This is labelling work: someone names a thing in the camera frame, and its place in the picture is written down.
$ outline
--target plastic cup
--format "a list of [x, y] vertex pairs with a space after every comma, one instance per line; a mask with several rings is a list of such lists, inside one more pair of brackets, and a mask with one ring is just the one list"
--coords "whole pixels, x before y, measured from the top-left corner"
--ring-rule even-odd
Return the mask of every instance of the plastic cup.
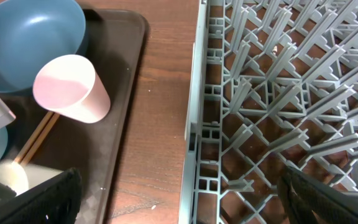
[[111, 104], [92, 63], [80, 55], [46, 64], [35, 78], [33, 94], [41, 107], [84, 123], [103, 119]]

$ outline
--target dark brown tray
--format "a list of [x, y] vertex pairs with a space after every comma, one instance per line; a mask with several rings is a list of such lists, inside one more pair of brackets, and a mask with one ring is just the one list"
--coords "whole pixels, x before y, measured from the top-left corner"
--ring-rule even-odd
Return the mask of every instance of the dark brown tray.
[[30, 163], [59, 170], [78, 168], [83, 199], [76, 223], [102, 223], [147, 26], [131, 11], [84, 12], [89, 34], [86, 57], [109, 93], [110, 112], [94, 124], [61, 116]]

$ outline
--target wooden chopsticks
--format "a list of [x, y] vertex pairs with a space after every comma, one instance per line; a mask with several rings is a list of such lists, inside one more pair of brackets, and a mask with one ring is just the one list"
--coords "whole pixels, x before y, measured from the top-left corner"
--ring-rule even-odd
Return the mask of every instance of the wooden chopsticks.
[[15, 162], [21, 165], [26, 165], [30, 162], [42, 142], [48, 136], [49, 131], [53, 128], [53, 125], [55, 125], [59, 116], [60, 115], [57, 113], [48, 111], [44, 118], [42, 118], [37, 128], [31, 134], [29, 140], [27, 140], [19, 154], [16, 156], [14, 160]]

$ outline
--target table surface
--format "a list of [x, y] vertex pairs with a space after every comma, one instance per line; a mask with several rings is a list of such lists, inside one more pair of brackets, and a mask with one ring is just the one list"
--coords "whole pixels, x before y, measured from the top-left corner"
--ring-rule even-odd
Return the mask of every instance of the table surface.
[[87, 2], [138, 12], [149, 23], [106, 223], [177, 223], [198, 1]]

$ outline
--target dish rack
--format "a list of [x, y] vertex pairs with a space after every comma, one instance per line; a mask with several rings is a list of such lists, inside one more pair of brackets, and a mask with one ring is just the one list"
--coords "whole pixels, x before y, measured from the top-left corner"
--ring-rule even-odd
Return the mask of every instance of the dish rack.
[[295, 167], [358, 200], [358, 1], [200, 0], [179, 223], [287, 222]]

